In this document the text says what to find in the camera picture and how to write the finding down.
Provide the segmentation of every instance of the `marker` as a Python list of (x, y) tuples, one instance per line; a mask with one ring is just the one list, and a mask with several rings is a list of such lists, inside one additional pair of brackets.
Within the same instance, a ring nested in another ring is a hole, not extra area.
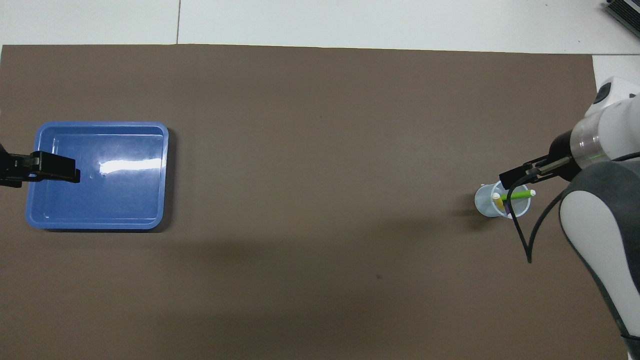
[[(534, 196), (536, 196), (536, 190), (527, 190), (524, 192), (512, 193), (511, 200), (528, 199), (529, 197), (534, 197)], [(503, 194), (502, 196), (500, 196), (500, 200), (507, 201), (507, 194)]]
[(502, 202), (499, 193), (493, 193), (493, 195), (491, 195), (491, 199), (500, 210), (504, 210), (504, 203)]

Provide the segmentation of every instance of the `white table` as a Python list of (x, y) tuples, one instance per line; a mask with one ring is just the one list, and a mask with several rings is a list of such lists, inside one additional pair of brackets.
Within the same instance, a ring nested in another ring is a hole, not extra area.
[(594, 55), (640, 83), (604, 0), (0, 0), (0, 44), (251, 44)]

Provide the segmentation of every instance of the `brown mat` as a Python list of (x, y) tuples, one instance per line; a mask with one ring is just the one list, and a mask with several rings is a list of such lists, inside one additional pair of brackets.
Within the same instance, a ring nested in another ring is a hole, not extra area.
[[(623, 359), (556, 212), (529, 265), (472, 200), (594, 89), (582, 55), (6, 45), (10, 152), (136, 120), (172, 153), (154, 233), (32, 229), (0, 188), (0, 357)], [(533, 186), (527, 230), (565, 186)]]

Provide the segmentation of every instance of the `green marker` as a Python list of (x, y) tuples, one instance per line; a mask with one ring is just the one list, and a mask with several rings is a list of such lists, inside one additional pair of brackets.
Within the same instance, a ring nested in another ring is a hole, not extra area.
[[(524, 192), (515, 192), (511, 194), (511, 200), (517, 200), (517, 199), (528, 199), (529, 197), (534, 197), (536, 196), (536, 190), (527, 190)], [(507, 194), (503, 194), (500, 196), (500, 199), (502, 199), (502, 201), (507, 201)]]

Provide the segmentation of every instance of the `blue tray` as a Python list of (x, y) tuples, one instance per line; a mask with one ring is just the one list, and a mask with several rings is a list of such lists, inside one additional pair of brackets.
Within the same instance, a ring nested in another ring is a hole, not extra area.
[(158, 122), (48, 122), (34, 150), (76, 160), (79, 184), (29, 184), (27, 222), (40, 229), (147, 230), (164, 211), (169, 132)]

